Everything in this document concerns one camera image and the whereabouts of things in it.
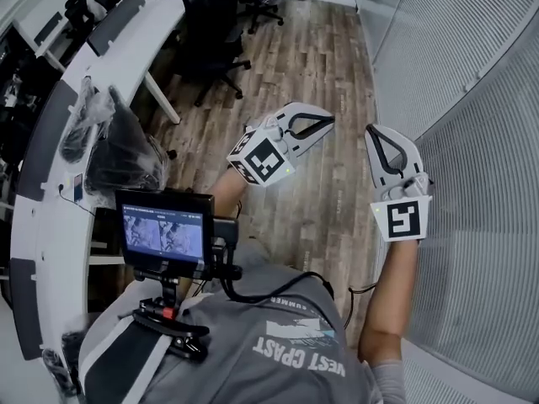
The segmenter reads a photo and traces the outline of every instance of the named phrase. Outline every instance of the cable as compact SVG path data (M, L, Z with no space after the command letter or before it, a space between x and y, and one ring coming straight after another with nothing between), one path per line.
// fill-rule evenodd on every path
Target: cable
M373 290L376 287L376 283L371 284L370 286L365 287L362 290L354 290L351 287L348 288L348 291L350 292L350 312L348 313L348 318L346 319L346 322L344 323L344 329L346 329L350 323L350 319L352 318L352 313L354 312L354 295L361 295L363 293L368 292L369 290Z
M203 289L204 289L204 285L205 285L205 281L201 281L200 284L199 284L199 287L196 288L194 294L193 294L193 297L197 296Z
M64 200L66 200L67 202L71 202L72 204L78 206L81 210L85 210L87 213L89 213L90 215L93 215L95 217L95 214L90 211L90 210L87 210L86 208L84 208L83 206L79 205L77 202L73 202L72 200L68 199L68 198L64 198L62 195L61 195L61 191L63 190L64 188L64 185L63 184L60 184L58 186L58 194L60 195L60 197Z
M236 220L239 218L239 215L242 214L242 207L243 207L242 201L239 200L239 201L237 202L237 214L236 214Z
M233 253L233 250L230 250L230 247L227 247L227 264L232 265L232 258L233 255L230 255L230 253ZM236 302L242 302L244 304L258 304L259 302L262 302L263 300L267 300L269 298L273 298L277 295L280 295L281 293L287 291L290 287L292 287L294 284L302 281L303 279L306 279L307 277L318 277L322 280L322 285L326 288L326 290L329 292L331 297L334 297L334 290L331 287L331 284L324 279L322 275L319 273L315 273L313 271L307 271L303 274L298 275L297 277L294 277L291 279L288 283L283 284L280 288L275 289L273 292L268 293L267 295L240 295L236 293L236 290L234 290L234 286L232 284L231 279L224 279L221 277L221 286L225 290L225 293L227 296Z

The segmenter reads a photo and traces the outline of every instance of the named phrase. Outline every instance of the white desk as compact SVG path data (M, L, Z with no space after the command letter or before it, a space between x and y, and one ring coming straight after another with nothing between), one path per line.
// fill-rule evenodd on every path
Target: white desk
M78 93L81 81L89 75L98 88L114 84L129 103L142 80L147 85L152 83L147 69L183 13L181 0L149 0L122 30L105 56L97 57L84 44L62 79ZM154 95L157 94L155 89L163 95L157 86L154 87ZM36 263L43 345L55 349L60 355L61 335L88 312L88 259L93 216L62 199L58 195L58 185L62 183L65 187L62 194L72 199L72 180L79 173L85 173L94 137L95 133L79 163L66 163L56 151L41 202L21 196L17 196L15 202L12 257L33 259ZM84 194L81 206L94 212L88 204L87 194Z
M98 88L114 85L130 103L142 82L175 124L181 119L148 72L152 61L185 13L182 0L147 0L104 56L88 71Z

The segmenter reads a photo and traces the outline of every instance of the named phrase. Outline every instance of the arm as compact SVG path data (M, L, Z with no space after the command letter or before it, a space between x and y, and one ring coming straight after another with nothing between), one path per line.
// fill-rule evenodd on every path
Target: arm
M248 184L237 173L236 169L228 168L210 189L210 194L213 194L215 202L215 215L231 216L247 186Z
M393 242L389 247L360 337L359 357L370 366L402 359L401 338L412 308L417 256L414 240Z

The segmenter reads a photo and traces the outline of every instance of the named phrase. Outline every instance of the clamp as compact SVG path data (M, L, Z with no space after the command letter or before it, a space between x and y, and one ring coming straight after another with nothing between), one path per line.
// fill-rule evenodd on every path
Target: clamp
M296 133L293 125L298 120L310 120L314 121L314 124ZM291 102L274 114L265 117L257 129L262 128L279 146L292 166L295 166L297 158L325 137L334 126L335 117L325 109L312 104Z
M389 165L381 141L401 154L400 167ZM432 182L424 171L418 148L409 138L383 125L368 125L365 143L377 202L430 194Z

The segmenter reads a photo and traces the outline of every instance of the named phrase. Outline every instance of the computer monitor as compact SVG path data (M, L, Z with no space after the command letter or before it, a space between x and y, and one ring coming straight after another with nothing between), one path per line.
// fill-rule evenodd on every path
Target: computer monitor
M170 276L210 272L212 196L118 190L116 209L126 264Z

